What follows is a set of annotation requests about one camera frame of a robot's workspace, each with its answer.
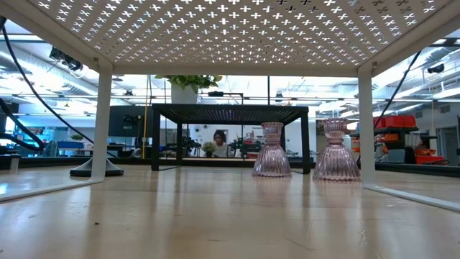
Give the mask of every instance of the white pot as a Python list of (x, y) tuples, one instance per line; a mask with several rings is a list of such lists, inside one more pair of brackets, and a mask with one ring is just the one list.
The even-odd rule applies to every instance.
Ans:
[(171, 84), (171, 103), (172, 104), (197, 104), (198, 94), (190, 86), (182, 89), (176, 84)]

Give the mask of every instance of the orange crate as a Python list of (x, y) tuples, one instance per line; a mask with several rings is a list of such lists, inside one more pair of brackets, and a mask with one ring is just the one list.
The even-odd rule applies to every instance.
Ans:
[(382, 129), (385, 127), (385, 118), (383, 117), (380, 121), (379, 124), (375, 127), (376, 129)]
[(444, 160), (443, 157), (430, 156), (430, 155), (416, 155), (415, 159), (416, 159), (418, 165), (424, 164), (424, 163), (432, 163), (432, 162), (437, 162), (437, 161)]
[(404, 127), (404, 116), (393, 115), (385, 117), (385, 125), (387, 127)]
[(425, 148), (416, 148), (414, 151), (416, 155), (428, 155), (430, 153), (430, 150)]
[(413, 115), (404, 115), (404, 127), (417, 127), (415, 117)]
[(385, 135), (385, 142), (398, 141), (399, 139), (400, 139), (400, 136), (398, 134), (395, 134), (395, 133)]

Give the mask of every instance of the dark hair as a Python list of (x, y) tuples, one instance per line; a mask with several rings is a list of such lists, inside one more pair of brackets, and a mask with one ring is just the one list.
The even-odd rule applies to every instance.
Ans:
[(216, 135), (218, 135), (219, 137), (221, 137), (221, 139), (222, 139), (223, 142), (227, 142), (227, 139), (226, 139), (226, 136), (225, 136), (225, 133), (224, 133), (223, 130), (220, 130), (220, 129), (216, 130), (216, 132), (214, 132), (213, 139), (216, 138)]

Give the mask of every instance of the potted plant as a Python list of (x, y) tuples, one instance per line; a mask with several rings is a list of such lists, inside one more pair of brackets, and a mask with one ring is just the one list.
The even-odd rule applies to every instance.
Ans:
[(171, 103), (196, 104), (198, 90), (217, 86), (222, 76), (182, 76), (182, 75), (156, 75), (156, 79), (166, 78), (171, 83)]
[(72, 140), (75, 140), (75, 141), (81, 141), (81, 140), (83, 140), (83, 137), (81, 137), (81, 136), (78, 135), (78, 134), (72, 135), (72, 136), (70, 136), (70, 138), (71, 138)]
[(207, 158), (212, 158), (213, 153), (216, 152), (217, 146), (214, 142), (208, 141), (201, 146), (202, 151), (206, 152)]

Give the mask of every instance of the black table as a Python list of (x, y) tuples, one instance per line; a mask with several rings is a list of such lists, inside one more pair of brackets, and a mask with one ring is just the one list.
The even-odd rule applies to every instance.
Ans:
[[(285, 126), (300, 118), (302, 136), (303, 173), (310, 173), (310, 143), (308, 139), (308, 107), (271, 105), (220, 104), (153, 104), (152, 170), (160, 166), (160, 116), (176, 123), (177, 145), (182, 146), (183, 124), (261, 125), (263, 122), (282, 122)], [(285, 150), (285, 128), (281, 133), (281, 147)], [(176, 163), (182, 164), (182, 148), (176, 151)]]

